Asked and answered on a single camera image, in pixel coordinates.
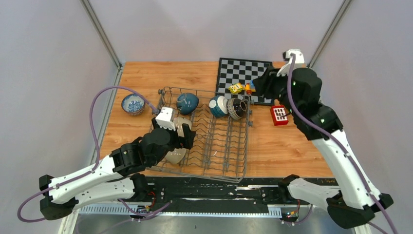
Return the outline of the dark patterned bowl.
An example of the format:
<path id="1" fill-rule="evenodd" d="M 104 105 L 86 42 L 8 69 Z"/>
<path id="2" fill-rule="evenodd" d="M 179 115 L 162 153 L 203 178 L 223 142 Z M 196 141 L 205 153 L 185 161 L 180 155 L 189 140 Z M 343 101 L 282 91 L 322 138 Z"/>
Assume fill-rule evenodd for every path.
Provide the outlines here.
<path id="1" fill-rule="evenodd" d="M 227 101 L 226 108 L 231 118 L 240 120 L 246 114 L 247 104 L 239 98 L 230 98 Z"/>

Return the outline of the grey wire dish rack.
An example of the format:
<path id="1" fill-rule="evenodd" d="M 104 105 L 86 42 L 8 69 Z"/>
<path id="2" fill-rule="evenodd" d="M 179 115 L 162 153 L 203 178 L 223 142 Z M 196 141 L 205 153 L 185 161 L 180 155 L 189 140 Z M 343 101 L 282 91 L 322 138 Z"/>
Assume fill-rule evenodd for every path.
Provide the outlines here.
<path id="1" fill-rule="evenodd" d="M 187 150 L 183 159 L 173 164 L 163 159 L 150 168 L 155 173 L 170 173 L 180 176 L 240 182 L 247 171 L 248 130 L 250 121 L 250 96 L 236 95 L 246 104 L 244 116 L 234 120 L 230 116 L 216 118 L 208 107 L 209 100 L 218 93 L 180 87 L 164 87 L 158 90 L 160 95 L 157 108 L 174 109 L 174 117 L 181 117 L 176 104 L 179 95 L 191 93 L 199 99 L 198 107 L 185 118 L 192 123 L 196 132 L 193 147 Z"/>

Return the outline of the white blue floral bowl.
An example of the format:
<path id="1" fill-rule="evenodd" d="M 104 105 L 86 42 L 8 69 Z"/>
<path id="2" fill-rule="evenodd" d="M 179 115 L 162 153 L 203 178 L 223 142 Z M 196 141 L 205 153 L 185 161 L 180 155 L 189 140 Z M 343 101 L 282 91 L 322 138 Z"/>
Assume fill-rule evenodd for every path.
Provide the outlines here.
<path id="1" fill-rule="evenodd" d="M 121 108 L 124 112 L 136 112 L 145 109 L 145 101 L 137 94 L 129 94 L 125 96 L 121 102 Z"/>

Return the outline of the blue zigzag red bowl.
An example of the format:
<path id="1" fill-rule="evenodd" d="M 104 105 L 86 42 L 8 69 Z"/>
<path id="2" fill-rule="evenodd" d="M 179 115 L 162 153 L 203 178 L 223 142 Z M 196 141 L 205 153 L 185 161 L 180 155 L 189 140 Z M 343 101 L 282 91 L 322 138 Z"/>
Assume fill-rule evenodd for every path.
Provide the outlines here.
<path id="1" fill-rule="evenodd" d="M 134 116 L 141 115 L 143 112 L 144 112 L 144 109 L 141 109 L 141 110 L 138 110 L 136 112 L 127 112 L 127 114 L 134 117 Z"/>

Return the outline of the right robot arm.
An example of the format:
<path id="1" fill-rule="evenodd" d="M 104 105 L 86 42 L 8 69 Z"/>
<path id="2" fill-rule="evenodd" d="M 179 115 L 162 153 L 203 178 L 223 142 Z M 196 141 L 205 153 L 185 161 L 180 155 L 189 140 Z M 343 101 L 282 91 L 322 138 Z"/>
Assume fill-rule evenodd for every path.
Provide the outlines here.
<path id="1" fill-rule="evenodd" d="M 276 99 L 290 111 L 294 124 L 323 155 L 338 183 L 338 188 L 331 189 L 289 175 L 278 184 L 280 201 L 316 205 L 344 229 L 371 223 L 376 213 L 384 213 L 394 201 L 363 172 L 336 112 L 320 101 L 322 80 L 308 68 L 297 68 L 289 76 L 276 73 L 276 68 L 268 67 L 252 81 L 257 95 Z"/>

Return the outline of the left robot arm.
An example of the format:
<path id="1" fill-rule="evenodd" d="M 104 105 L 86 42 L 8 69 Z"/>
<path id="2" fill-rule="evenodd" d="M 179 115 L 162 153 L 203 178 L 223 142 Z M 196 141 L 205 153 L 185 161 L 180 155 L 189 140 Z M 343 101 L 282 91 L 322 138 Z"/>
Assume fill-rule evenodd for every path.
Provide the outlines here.
<path id="1" fill-rule="evenodd" d="M 182 127 L 183 136 L 177 130 L 156 127 L 113 150 L 97 164 L 61 177 L 40 177 L 39 188 L 44 195 L 39 202 L 40 212 L 47 220 L 57 220 L 92 203 L 146 200 L 150 190 L 141 172 L 157 165 L 168 152 L 193 147 L 196 132 L 188 124 Z"/>

